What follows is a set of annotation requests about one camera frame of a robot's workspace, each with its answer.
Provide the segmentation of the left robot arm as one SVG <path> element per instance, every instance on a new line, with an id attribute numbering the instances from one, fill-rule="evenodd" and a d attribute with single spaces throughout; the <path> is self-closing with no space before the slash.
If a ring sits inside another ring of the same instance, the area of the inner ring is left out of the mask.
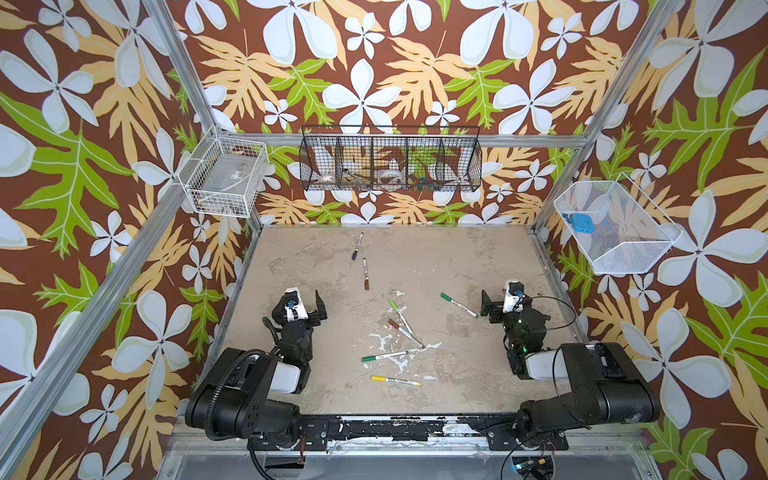
<path id="1" fill-rule="evenodd" d="M 287 289 L 269 317 L 273 348 L 226 348 L 200 382 L 186 407 L 187 426 L 208 439 L 262 438 L 282 448 L 299 440 L 298 406 L 271 400 L 271 393 L 299 394 L 305 388 L 313 359 L 314 329 L 327 319 L 325 303 L 306 308 L 300 291 Z"/>

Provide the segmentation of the dark green capped marker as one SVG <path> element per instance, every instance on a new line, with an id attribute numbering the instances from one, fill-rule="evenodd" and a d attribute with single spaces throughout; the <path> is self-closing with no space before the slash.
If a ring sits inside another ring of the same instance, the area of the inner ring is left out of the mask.
<path id="1" fill-rule="evenodd" d="M 470 315 L 470 316 L 472 316 L 473 318 L 479 318 L 479 317 L 480 317 L 480 316 L 479 316 L 479 314 L 477 314 L 476 312 L 474 312 L 472 309 L 470 309 L 470 308 L 469 308 L 469 307 L 467 307 L 466 305 L 464 305 L 464 304 L 462 304 L 462 303 L 460 303 L 460 302 L 458 302 L 458 301 L 454 300 L 454 299 L 453 299 L 453 297 L 451 297 L 451 296 L 447 295 L 446 293 L 444 293 L 444 292 L 441 292 L 441 293 L 440 293 L 440 297 L 441 297 L 442 299 L 444 299 L 445 301 L 447 301 L 447 302 L 451 303 L 452 305 L 454 305 L 454 306 L 456 306 L 456 307 L 458 307 L 458 308 L 462 309 L 464 312 L 466 312 L 467 314 L 469 314 L 469 315 Z"/>

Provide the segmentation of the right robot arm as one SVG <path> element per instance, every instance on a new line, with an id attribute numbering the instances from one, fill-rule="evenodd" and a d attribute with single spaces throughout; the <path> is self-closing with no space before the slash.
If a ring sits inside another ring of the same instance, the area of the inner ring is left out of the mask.
<path id="1" fill-rule="evenodd" d="M 659 396 L 619 344 L 571 342 L 546 349 L 543 341 L 554 330 L 547 325 L 551 317 L 533 307 L 521 283 L 509 281 L 500 301 L 482 291 L 480 315 L 502 326 L 502 344 L 515 376 L 570 386 L 551 398 L 522 402 L 515 420 L 492 426 L 492 433 L 534 448 L 556 442 L 568 430 L 659 418 Z"/>

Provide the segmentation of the light green capped marker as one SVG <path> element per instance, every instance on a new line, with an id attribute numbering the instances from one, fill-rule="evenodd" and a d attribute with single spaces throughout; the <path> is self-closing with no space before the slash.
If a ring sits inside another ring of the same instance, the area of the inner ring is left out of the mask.
<path id="1" fill-rule="evenodd" d="M 393 301 L 393 300 L 390 300 L 389 303 L 390 303 L 392 309 L 394 310 L 394 312 L 397 314 L 402 327 L 405 328 L 406 332 L 408 332 L 409 334 L 413 335 L 414 332 L 413 332 L 411 326 L 409 325 L 406 317 L 402 313 L 402 310 L 398 307 L 397 303 L 395 301 Z"/>

